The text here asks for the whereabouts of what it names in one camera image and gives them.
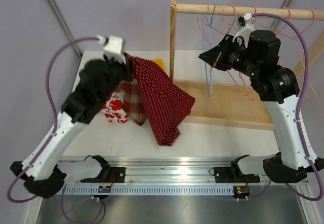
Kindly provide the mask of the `pink wire hanger plaid skirt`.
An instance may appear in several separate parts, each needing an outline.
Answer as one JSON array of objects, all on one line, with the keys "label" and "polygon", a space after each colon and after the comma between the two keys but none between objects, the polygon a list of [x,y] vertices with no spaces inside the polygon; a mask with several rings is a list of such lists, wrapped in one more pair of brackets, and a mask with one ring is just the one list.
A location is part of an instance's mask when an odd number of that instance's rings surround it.
[{"label": "pink wire hanger plaid skirt", "polygon": [[197,18],[197,25],[202,33],[203,50],[211,49],[213,47],[213,27],[212,22],[205,15]]}]

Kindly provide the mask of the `dark red polka dot skirt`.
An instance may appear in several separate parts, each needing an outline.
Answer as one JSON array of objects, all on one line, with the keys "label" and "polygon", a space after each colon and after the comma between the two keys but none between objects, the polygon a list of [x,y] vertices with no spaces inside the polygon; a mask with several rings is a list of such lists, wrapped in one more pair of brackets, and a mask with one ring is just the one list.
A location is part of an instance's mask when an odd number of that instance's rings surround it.
[{"label": "dark red polka dot skirt", "polygon": [[191,113],[195,98],[173,84],[151,60],[127,55],[139,94],[159,145],[171,146],[180,135],[178,125]]}]

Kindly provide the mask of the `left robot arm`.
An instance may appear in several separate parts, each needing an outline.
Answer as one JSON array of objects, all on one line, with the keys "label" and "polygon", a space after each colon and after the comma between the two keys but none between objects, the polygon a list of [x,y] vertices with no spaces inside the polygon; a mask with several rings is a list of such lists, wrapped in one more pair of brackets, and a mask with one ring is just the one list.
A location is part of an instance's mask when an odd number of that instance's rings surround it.
[{"label": "left robot arm", "polygon": [[53,128],[35,151],[24,161],[15,161],[10,170],[24,180],[34,196],[50,198],[64,185],[108,182],[110,164],[100,155],[83,161],[59,163],[67,147],[103,109],[103,105],[122,81],[132,80],[133,66],[127,54],[125,62],[104,56],[89,60],[79,72],[79,83],[61,106]]}]

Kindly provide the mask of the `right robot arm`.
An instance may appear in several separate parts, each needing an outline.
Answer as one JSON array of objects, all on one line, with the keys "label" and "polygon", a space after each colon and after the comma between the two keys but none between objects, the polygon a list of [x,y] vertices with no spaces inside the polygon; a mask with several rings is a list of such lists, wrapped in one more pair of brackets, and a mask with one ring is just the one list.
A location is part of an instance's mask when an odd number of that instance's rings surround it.
[{"label": "right robot arm", "polygon": [[258,174],[275,183],[298,183],[312,172],[311,163],[317,162],[314,152],[310,152],[311,162],[304,152],[295,115],[300,90],[293,71],[278,64],[280,45],[272,31],[254,30],[247,45],[243,37],[227,34],[217,46],[199,55],[217,70],[234,69],[248,76],[275,125],[279,152],[267,157],[244,155],[234,159],[229,172],[234,181]]}]

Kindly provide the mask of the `pink wire hanger grey skirt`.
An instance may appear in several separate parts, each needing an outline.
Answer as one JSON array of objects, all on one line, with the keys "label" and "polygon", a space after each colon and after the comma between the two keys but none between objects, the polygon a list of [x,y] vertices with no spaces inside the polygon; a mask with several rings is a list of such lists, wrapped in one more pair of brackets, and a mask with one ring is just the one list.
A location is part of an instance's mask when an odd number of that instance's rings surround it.
[{"label": "pink wire hanger grey skirt", "polygon": [[[255,11],[255,13],[258,13],[258,9],[257,9],[257,7],[256,6],[251,6],[253,9],[254,9],[254,11]],[[288,8],[288,7],[283,7],[283,9],[286,9],[287,11],[288,11],[288,13],[289,13],[289,15],[290,15],[290,17],[289,17],[289,21],[291,22],[291,17],[292,17],[292,15],[291,15],[291,10],[290,10],[290,8]],[[295,31],[295,37],[292,37],[292,36],[289,36],[289,35],[287,35],[287,34],[285,34],[285,33],[283,33],[282,31],[285,29],[285,27],[288,25],[286,22],[284,22],[284,26],[282,26],[280,29],[279,28],[273,28],[272,26],[265,26],[265,25],[263,25],[260,21],[258,21],[258,19],[257,18],[254,18],[253,19],[253,22],[252,22],[254,25],[255,24],[259,24],[262,28],[268,28],[270,31],[273,31],[274,33],[275,33],[275,35],[277,36],[277,35],[279,35],[279,34],[281,34],[281,35],[283,35],[283,36],[285,36],[285,37],[287,37],[287,38],[290,38],[290,39],[292,39],[292,40],[295,40],[295,39],[297,39],[297,33],[296,33],[296,31]]]}]

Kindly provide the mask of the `blue wire hanger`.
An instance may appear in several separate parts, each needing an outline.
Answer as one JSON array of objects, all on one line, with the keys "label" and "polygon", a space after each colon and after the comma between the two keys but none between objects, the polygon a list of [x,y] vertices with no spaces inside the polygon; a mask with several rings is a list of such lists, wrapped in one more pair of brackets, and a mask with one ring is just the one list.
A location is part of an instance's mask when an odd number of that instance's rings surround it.
[{"label": "blue wire hanger", "polygon": [[[213,47],[212,25],[213,25],[213,19],[214,19],[216,5],[217,5],[217,0],[214,0],[213,12],[212,12],[212,15],[210,16],[210,19],[206,15],[201,16],[202,44],[203,44],[203,51],[204,52],[207,50],[206,43],[209,44],[210,48]],[[207,38],[205,36],[205,27],[206,26],[209,28],[209,38]],[[206,63],[205,63],[205,76],[206,76],[207,94],[208,94],[208,97],[210,98],[212,96],[212,93],[213,93],[212,67],[207,65]]]}]

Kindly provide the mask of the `red plaid skirt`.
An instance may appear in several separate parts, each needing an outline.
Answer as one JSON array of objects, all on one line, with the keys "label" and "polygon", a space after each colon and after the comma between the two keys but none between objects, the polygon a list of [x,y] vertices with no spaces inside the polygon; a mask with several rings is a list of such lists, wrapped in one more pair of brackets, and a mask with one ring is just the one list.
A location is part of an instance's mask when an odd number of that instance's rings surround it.
[{"label": "red plaid skirt", "polygon": [[131,82],[122,81],[114,93],[117,100],[120,101],[121,110],[125,115],[123,120],[131,120],[138,126],[142,126],[147,119],[147,115],[137,80],[133,79]]}]

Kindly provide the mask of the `white red floral skirt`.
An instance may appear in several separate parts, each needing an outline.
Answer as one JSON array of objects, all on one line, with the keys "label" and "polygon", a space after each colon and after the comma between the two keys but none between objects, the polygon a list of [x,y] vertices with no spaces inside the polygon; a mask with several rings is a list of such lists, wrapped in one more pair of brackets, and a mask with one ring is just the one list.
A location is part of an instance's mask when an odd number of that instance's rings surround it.
[{"label": "white red floral skirt", "polygon": [[103,105],[102,113],[109,123],[124,124],[128,121],[129,116],[122,109],[122,102],[119,95],[113,92]]}]

